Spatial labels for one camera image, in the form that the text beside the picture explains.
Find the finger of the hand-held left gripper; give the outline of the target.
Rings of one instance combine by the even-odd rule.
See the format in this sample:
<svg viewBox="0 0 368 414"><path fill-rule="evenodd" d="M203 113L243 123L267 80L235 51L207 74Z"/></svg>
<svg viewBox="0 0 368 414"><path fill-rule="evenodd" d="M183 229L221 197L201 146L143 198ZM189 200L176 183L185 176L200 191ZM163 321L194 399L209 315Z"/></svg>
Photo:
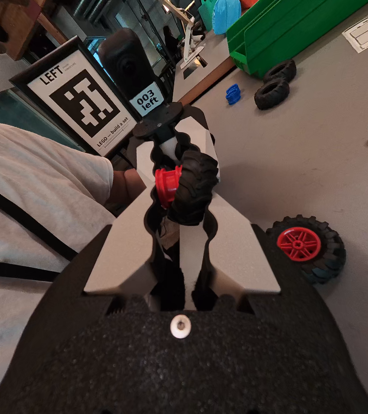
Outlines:
<svg viewBox="0 0 368 414"><path fill-rule="evenodd" d="M151 158L154 146L153 141L147 141L136 148L136 170L149 191L153 190L156 185L156 166Z"/></svg>
<svg viewBox="0 0 368 414"><path fill-rule="evenodd" d="M197 147L202 153L218 161L213 137L208 129L204 113L197 107L184 107L180 121L175 126L176 148L175 164L181 164L183 153L187 149Z"/></svg>

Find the blue plastic bag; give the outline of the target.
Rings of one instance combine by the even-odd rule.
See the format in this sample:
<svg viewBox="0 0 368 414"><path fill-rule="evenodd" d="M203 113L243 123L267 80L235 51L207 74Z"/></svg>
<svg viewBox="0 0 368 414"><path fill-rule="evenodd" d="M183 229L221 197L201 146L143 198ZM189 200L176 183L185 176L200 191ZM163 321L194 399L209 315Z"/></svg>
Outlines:
<svg viewBox="0 0 368 414"><path fill-rule="evenodd" d="M225 34L242 15L239 0L218 0L212 13L212 29L216 35Z"/></svg>

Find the red lego wheel rim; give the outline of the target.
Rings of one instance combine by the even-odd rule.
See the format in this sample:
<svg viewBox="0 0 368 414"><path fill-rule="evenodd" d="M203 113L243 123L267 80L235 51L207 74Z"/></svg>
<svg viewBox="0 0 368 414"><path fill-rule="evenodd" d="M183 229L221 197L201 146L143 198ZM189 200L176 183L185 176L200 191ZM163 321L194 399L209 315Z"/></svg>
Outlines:
<svg viewBox="0 0 368 414"><path fill-rule="evenodd" d="M155 171L157 196L161 206L165 210L169 209L175 199L181 173L182 165L176 166L176 168L171 171L167 171L165 168L157 169Z"/></svg>

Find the white desk lamp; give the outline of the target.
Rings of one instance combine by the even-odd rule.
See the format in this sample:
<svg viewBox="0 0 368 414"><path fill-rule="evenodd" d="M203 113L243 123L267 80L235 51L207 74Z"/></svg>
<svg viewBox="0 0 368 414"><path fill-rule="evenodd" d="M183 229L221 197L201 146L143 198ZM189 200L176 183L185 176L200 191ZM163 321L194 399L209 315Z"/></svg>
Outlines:
<svg viewBox="0 0 368 414"><path fill-rule="evenodd" d="M199 43L205 39L206 35L204 31L194 28L194 16L184 9L180 9L180 12L183 16L185 16L185 18L180 18L181 21L186 22L183 63L180 65L180 68L184 70L184 68L189 65L192 60L195 59L196 56L204 49L204 46L199 46Z"/></svg>

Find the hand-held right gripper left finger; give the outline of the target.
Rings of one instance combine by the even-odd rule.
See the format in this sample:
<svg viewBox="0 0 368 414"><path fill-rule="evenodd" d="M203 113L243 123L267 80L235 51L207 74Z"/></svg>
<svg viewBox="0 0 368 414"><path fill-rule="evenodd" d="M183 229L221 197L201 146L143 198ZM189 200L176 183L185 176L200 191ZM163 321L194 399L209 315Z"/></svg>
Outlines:
<svg viewBox="0 0 368 414"><path fill-rule="evenodd" d="M151 291L166 277L167 259L156 230L155 185L147 187L115 219L85 284L89 295L142 296L151 311L161 310L161 298Z"/></svg>

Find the person in white shirt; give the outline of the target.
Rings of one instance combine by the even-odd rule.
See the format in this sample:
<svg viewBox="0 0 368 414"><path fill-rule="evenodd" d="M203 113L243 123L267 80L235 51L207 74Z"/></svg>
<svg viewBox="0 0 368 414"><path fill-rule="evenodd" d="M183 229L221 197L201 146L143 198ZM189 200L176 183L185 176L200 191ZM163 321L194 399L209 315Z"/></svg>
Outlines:
<svg viewBox="0 0 368 414"><path fill-rule="evenodd" d="M113 167L102 157L0 124L0 194L81 251L115 217L103 205ZM68 261L0 211L0 262L60 273ZM47 285L0 278L0 381Z"/></svg>

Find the person's left forearm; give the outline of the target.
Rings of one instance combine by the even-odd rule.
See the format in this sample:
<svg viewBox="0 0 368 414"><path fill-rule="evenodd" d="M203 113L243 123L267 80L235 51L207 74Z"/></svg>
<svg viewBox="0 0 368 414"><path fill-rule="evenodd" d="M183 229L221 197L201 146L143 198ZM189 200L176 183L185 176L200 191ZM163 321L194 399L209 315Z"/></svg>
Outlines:
<svg viewBox="0 0 368 414"><path fill-rule="evenodd" d="M135 168L114 171L112 187L106 202L130 205L145 189L146 185Z"/></svg>

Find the blue lego wheel rim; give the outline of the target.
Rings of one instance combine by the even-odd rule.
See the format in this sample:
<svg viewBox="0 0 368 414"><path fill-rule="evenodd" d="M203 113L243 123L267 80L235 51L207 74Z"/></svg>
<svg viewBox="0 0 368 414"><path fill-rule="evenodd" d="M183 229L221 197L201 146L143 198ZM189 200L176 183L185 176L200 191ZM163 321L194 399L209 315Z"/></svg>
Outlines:
<svg viewBox="0 0 368 414"><path fill-rule="evenodd" d="M226 100L230 106L236 104L241 99L241 91L238 84L231 85L226 90Z"/></svg>

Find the large green plastic bin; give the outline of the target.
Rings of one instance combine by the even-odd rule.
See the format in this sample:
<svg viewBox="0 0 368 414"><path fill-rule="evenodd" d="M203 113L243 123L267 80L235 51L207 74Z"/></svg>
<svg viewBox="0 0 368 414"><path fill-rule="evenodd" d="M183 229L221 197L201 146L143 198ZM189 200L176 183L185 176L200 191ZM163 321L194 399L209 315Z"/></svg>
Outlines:
<svg viewBox="0 0 368 414"><path fill-rule="evenodd" d="M235 65L263 78L276 64L292 59L368 0L260 0L227 30Z"/></svg>

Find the black lego tire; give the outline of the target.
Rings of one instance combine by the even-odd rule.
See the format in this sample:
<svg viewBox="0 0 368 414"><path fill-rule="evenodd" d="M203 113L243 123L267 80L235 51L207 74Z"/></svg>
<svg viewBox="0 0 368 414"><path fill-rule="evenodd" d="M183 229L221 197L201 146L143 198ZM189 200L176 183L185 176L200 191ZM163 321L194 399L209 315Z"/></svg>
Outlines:
<svg viewBox="0 0 368 414"><path fill-rule="evenodd" d="M263 76L263 83L283 78L287 82L291 82L297 74L297 67L293 59L285 60L269 69Z"/></svg>
<svg viewBox="0 0 368 414"><path fill-rule="evenodd" d="M264 111L279 105L289 93L289 83L283 78L278 78L260 87L254 95L254 101L258 109Z"/></svg>
<svg viewBox="0 0 368 414"><path fill-rule="evenodd" d="M181 167L179 185L167 216L180 225L197 226L218 183L218 162L207 154L187 150Z"/></svg>

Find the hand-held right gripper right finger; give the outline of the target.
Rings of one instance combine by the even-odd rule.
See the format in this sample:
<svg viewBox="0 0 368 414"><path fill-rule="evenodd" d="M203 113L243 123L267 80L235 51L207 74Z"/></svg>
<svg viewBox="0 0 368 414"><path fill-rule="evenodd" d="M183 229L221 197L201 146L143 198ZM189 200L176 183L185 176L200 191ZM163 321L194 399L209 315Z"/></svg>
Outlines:
<svg viewBox="0 0 368 414"><path fill-rule="evenodd" d="M249 294L279 294L281 288L250 221L212 193L203 230L207 235L200 269L200 310L223 295L240 304Z"/></svg>

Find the small green plastic bin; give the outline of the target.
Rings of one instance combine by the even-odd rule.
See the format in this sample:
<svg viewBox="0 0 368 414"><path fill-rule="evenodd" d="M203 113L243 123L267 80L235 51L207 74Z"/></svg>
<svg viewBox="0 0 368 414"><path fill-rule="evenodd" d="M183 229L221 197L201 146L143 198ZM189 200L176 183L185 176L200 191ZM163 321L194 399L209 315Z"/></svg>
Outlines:
<svg viewBox="0 0 368 414"><path fill-rule="evenodd" d="M212 14L216 2L216 0L201 0L201 6L198 8L198 13L207 32L212 30Z"/></svg>

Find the lego wheel with red rim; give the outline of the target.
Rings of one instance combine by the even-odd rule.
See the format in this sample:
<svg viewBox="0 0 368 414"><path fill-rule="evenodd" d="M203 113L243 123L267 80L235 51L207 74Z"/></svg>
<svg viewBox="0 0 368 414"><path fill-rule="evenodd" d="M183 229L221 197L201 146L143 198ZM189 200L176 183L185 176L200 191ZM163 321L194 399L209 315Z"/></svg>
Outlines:
<svg viewBox="0 0 368 414"><path fill-rule="evenodd" d="M338 277L346 263L340 235L315 216L286 216L275 221L266 235L301 270L311 284Z"/></svg>

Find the wooden shelf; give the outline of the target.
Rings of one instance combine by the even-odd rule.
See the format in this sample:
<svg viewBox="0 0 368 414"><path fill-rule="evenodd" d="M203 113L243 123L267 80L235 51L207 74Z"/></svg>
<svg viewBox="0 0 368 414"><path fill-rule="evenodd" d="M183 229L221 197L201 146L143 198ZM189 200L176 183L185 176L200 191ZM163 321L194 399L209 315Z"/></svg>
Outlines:
<svg viewBox="0 0 368 414"><path fill-rule="evenodd" d="M33 39L39 34L49 34L60 46L68 38L52 21L60 1L0 1L0 54L12 60L26 60L34 63L40 59L30 51Z"/></svg>

